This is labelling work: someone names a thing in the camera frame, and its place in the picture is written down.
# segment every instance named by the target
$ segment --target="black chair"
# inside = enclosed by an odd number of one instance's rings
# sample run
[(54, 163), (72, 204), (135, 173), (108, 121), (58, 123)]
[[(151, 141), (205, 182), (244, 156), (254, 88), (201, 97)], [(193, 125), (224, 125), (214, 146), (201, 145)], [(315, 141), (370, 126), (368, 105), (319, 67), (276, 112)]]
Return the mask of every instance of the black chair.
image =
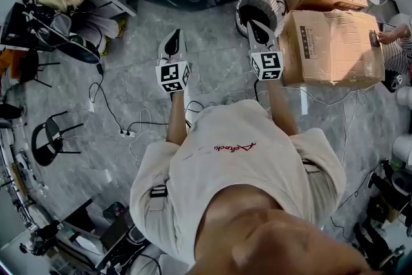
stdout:
[(51, 63), (43, 63), (39, 64), (39, 54), (35, 50), (29, 50), (26, 57), (22, 57), (19, 63), (19, 70), (21, 73), (20, 76), (20, 84), (24, 84), (28, 81), (37, 81), (40, 84), (46, 85), (47, 87), (51, 87), (51, 85), (46, 84), (45, 82), (40, 81), (37, 79), (37, 72), (43, 71), (43, 69), (39, 69), (43, 66), (53, 66), (60, 64), (60, 62), (51, 62)]
[[(83, 123), (81, 123), (79, 125), (72, 126), (70, 128), (67, 128), (61, 131), (58, 125), (56, 124), (56, 122), (53, 120), (53, 118), (56, 116), (63, 115), (65, 113), (67, 113), (67, 111), (50, 116), (49, 118), (47, 118), (45, 123), (38, 125), (34, 129), (33, 134), (32, 134), (32, 153), (33, 153), (34, 159), (36, 159), (36, 162), (39, 165), (42, 165), (42, 166), (50, 165), (58, 154), (80, 154), (81, 153), (80, 151), (63, 151), (64, 138), (62, 137), (62, 134), (83, 125)], [(37, 147), (37, 137), (39, 136), (39, 133), (43, 129), (45, 130), (48, 143), (41, 147)]]

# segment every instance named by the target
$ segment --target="hand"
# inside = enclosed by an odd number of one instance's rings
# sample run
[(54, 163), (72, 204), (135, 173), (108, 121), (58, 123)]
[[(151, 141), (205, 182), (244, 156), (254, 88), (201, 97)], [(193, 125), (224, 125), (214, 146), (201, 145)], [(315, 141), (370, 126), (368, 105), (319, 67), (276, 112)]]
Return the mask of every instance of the hand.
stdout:
[(378, 32), (377, 35), (379, 42), (383, 45), (391, 44), (398, 39), (393, 32)]

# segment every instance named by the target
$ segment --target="black and white pattern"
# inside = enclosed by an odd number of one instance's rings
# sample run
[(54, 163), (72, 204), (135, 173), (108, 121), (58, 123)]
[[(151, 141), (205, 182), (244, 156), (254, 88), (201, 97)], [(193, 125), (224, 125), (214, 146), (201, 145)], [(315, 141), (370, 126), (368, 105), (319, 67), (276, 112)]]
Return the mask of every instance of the black and white pattern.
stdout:
[(162, 85), (166, 93), (171, 93), (171, 92), (176, 92), (176, 91), (182, 91), (182, 85), (180, 85), (179, 82), (171, 82), (170, 84), (164, 84)]
[(382, 45), (382, 49), (386, 70), (395, 71), (401, 75), (409, 74), (409, 65), (412, 64), (412, 37)]
[(265, 71), (263, 72), (262, 81), (267, 81), (269, 79), (278, 79), (280, 71)]
[(162, 66), (160, 70), (160, 81), (173, 81), (179, 77), (179, 68), (177, 64)]
[(252, 58), (252, 69), (255, 71), (255, 74), (259, 77), (260, 75), (260, 68), (254, 58)]
[(185, 85), (187, 85), (187, 80), (189, 79), (189, 75), (190, 75), (191, 73), (190, 73), (190, 70), (189, 70), (189, 66), (186, 66), (186, 68), (185, 68), (185, 72), (184, 72), (184, 74), (183, 74), (183, 83), (185, 84)]
[(277, 53), (264, 53), (260, 56), (262, 58), (263, 69), (279, 69), (281, 67)]

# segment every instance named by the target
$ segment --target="striped shirt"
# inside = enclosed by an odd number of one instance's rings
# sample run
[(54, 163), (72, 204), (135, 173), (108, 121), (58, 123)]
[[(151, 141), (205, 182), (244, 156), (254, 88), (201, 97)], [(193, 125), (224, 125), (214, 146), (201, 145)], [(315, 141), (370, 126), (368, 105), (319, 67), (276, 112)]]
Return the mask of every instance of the striped shirt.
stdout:
[(412, 37), (398, 39), (389, 45), (382, 45), (382, 48), (385, 69), (408, 75), (412, 63)]

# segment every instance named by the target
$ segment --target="white cylinder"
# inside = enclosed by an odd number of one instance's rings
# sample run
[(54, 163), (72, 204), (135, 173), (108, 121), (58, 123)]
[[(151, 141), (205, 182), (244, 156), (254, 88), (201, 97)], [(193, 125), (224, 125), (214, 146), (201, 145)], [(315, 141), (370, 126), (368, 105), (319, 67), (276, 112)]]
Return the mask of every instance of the white cylinder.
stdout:
[(403, 134), (397, 137), (392, 147), (392, 153), (407, 165), (412, 165), (412, 135)]
[(397, 100), (401, 106), (408, 106), (412, 109), (412, 87), (403, 86), (397, 91)]

